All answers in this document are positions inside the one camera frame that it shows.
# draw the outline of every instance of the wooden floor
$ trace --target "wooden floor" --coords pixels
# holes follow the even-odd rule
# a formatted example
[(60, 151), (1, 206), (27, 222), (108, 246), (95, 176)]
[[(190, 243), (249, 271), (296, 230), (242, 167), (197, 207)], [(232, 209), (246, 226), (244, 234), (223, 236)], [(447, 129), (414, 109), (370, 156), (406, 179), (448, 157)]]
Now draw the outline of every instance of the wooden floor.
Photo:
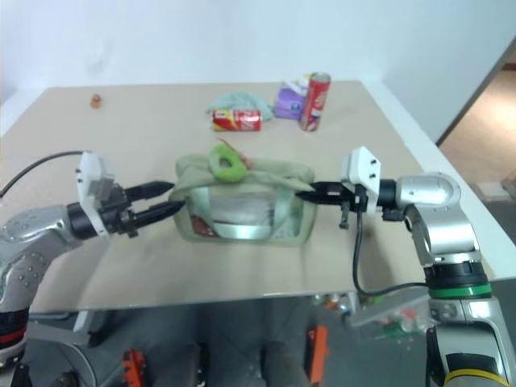
[(501, 71), (440, 147), (468, 183), (516, 169), (516, 72)]

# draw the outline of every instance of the green bag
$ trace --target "green bag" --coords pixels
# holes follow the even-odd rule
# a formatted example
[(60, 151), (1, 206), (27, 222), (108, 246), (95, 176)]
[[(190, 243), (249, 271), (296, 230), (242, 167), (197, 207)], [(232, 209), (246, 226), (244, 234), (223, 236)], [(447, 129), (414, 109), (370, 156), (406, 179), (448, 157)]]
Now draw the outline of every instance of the green bag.
[(281, 246), (303, 244), (315, 220), (316, 205), (295, 196), (312, 190), (308, 167), (273, 160), (252, 160), (248, 175), (234, 183), (215, 178), (208, 156), (183, 156), (176, 163), (178, 183), (169, 200), (186, 205), (174, 216), (190, 241), (247, 240)]

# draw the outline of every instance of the white wall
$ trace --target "white wall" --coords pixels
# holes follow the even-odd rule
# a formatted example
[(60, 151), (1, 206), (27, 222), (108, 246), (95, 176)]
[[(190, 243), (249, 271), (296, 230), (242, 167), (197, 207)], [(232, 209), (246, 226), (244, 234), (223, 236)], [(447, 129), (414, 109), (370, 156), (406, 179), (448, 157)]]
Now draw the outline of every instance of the white wall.
[(516, 34), (513, 0), (2, 0), (4, 92), (380, 78), (437, 139)]

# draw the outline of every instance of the yellow ring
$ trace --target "yellow ring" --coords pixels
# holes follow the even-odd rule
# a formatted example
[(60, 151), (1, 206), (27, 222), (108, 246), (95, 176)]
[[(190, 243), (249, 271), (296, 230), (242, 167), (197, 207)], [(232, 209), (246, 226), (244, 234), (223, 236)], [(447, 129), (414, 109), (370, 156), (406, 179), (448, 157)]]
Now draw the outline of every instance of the yellow ring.
[(455, 371), (452, 371), (446, 375), (444, 378), (444, 384), (447, 384), (451, 379), (455, 377), (484, 377), (485, 379), (490, 379), (492, 381), (497, 381), (501, 385), (504, 385), (505, 387), (510, 387), (509, 383), (502, 377), (499, 377), (498, 375), (495, 375), (494, 373), (482, 371), (480, 369), (472, 369), (472, 368), (464, 368), (464, 369), (457, 369)]

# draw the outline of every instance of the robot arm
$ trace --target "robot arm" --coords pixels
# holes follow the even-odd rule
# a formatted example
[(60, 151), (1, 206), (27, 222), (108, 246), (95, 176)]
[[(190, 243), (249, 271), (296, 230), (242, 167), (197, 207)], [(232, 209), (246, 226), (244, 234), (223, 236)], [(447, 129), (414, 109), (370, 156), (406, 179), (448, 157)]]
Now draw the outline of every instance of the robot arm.
[(134, 201), (157, 197), (173, 184), (154, 181), (124, 189), (93, 153), (83, 154), (76, 173), (81, 202), (27, 210), (0, 229), (0, 385), (9, 386), (13, 378), (27, 376), (20, 360), (29, 307), (58, 256), (98, 235), (137, 236), (139, 228), (176, 214), (185, 204), (162, 202), (134, 212)]
[(427, 368), (434, 381), (446, 386), (516, 385), (516, 356), (475, 232), (460, 208), (459, 185), (441, 173), (381, 180), (380, 168), (366, 148), (356, 149), (344, 159), (341, 182), (314, 183), (315, 191), (298, 196), (339, 205), (341, 228), (347, 228), (349, 211), (361, 217), (381, 210), (386, 221), (406, 222), (425, 273), (425, 284), (413, 285), (428, 287), (437, 322), (427, 332)]

